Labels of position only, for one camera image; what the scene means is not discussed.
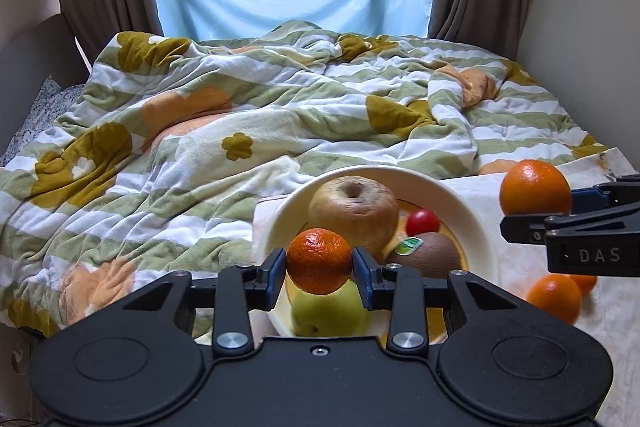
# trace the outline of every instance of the pillow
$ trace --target pillow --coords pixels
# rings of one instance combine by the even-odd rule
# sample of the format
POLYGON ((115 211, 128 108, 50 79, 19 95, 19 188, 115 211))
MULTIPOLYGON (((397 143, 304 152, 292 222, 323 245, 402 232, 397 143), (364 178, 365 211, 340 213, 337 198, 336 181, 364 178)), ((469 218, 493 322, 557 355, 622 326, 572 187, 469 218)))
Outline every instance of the pillow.
POLYGON ((0 167, 7 165, 23 147, 51 127, 57 117, 67 112, 82 93, 83 87, 84 85, 72 86, 62 90, 53 78, 48 77, 31 105, 29 116, 14 134, 4 154, 0 156, 0 167))

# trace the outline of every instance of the fruit bowl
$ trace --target fruit bowl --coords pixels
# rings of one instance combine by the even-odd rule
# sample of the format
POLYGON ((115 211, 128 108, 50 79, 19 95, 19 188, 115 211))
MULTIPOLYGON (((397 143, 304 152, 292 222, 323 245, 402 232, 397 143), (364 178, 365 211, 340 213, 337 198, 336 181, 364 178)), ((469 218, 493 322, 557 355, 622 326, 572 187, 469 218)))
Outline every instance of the fruit bowl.
MULTIPOLYGON (((337 169, 307 182, 295 190, 280 206, 267 224, 258 242, 257 259, 261 262, 276 247, 287 248, 294 237, 306 229, 308 205, 319 187, 329 180, 342 176, 362 176, 382 183, 393 192, 401 206, 428 207, 440 218, 448 235, 457 243, 462 251, 463 267, 469 271, 498 283, 496 260, 491 242, 482 228, 480 220, 458 195, 444 184, 420 174, 393 166, 358 166, 337 169)), ((284 337, 293 337, 291 324, 291 304, 289 292, 298 290, 290 280, 283 286, 276 307, 269 313, 269 318, 276 331, 284 337)), ((370 312, 370 321, 366 335, 382 337, 388 330, 390 312, 370 312)), ((430 310, 430 323, 441 314, 430 310)), ((430 339, 439 342, 443 335, 437 333, 430 339)))

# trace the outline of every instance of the comforter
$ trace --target comforter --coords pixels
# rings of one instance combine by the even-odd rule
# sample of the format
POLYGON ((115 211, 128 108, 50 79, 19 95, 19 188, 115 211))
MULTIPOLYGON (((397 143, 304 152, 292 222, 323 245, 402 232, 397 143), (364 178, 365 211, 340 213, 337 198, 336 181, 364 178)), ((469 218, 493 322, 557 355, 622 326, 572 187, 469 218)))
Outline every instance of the comforter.
MULTIPOLYGON (((0 173, 0 319, 51 335, 167 271, 251 256, 260 198, 391 164, 435 178, 605 148, 516 62, 292 21, 259 39, 116 35, 0 173)), ((207 312, 194 334, 209 328, 207 312)))

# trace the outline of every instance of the apple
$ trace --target apple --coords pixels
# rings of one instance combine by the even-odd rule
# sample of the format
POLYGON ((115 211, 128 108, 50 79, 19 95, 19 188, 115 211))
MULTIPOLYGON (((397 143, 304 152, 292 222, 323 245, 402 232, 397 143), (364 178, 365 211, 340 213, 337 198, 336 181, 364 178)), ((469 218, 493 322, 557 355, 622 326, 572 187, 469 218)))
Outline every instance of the apple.
POLYGON ((353 337, 364 334, 369 312, 358 287, 348 280, 328 295, 300 292, 291 305, 293 331, 299 337, 353 337))
POLYGON ((398 202, 385 185, 342 176, 322 185, 308 207, 309 226, 341 235, 351 248, 365 247, 379 262, 398 227, 398 202))

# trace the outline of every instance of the mandarin orange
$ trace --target mandarin orange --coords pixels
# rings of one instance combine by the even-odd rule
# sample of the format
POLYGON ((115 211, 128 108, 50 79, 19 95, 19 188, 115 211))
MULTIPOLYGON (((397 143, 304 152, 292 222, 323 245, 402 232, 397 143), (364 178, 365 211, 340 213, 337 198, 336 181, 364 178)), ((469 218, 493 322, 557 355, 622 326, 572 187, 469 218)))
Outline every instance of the mandarin orange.
POLYGON ((289 277, 307 293, 335 292, 347 282, 352 267, 349 243, 330 230, 305 230, 291 241, 287 250, 289 277))
POLYGON ((598 282, 598 278, 595 275, 574 275, 571 274, 569 279, 572 279, 580 288, 582 295, 587 295, 598 282))
POLYGON ((527 294, 527 302, 573 324, 580 315, 582 294, 574 280, 553 273, 536 281, 527 294))
POLYGON ((523 160, 500 185, 500 207, 511 214, 569 214, 572 195, 562 172, 550 163, 523 160))

